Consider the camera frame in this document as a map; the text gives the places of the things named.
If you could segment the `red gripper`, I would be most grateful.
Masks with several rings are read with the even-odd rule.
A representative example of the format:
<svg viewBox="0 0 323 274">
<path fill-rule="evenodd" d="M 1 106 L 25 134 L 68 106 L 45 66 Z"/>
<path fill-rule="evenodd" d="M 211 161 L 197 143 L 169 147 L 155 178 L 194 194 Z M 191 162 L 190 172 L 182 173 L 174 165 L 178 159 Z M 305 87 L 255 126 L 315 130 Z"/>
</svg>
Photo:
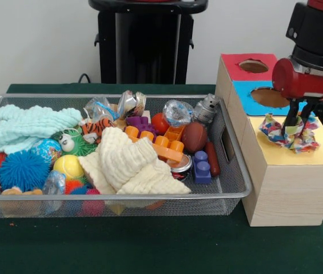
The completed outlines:
<svg viewBox="0 0 323 274">
<path fill-rule="evenodd" d="M 289 112 L 282 125 L 282 134 L 286 127 L 295 126 L 301 98 L 317 98 L 323 100 L 323 71 L 305 67 L 293 59 L 282 58 L 275 64 L 272 72 L 273 88 L 289 99 Z M 299 117 L 302 135 L 306 123 L 317 107 L 318 100 L 307 100 Z"/>
</svg>

